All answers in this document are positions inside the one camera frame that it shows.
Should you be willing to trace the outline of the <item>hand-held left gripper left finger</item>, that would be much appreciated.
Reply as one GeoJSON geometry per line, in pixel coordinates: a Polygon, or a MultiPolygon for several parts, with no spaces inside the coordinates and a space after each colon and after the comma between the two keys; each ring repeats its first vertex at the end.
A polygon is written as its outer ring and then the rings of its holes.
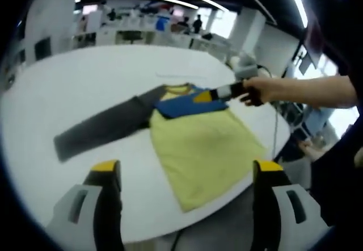
{"type": "Polygon", "coordinates": [[[93,166],[54,206],[47,234],[62,250],[124,250],[119,160],[93,166]]]}

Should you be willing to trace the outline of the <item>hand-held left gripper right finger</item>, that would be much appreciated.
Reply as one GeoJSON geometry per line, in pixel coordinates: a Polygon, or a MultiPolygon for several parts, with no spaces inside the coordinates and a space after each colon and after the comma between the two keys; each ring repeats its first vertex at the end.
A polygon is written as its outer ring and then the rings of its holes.
{"type": "Polygon", "coordinates": [[[251,250],[311,250],[330,230],[320,205],[273,161],[253,163],[251,250]]]}

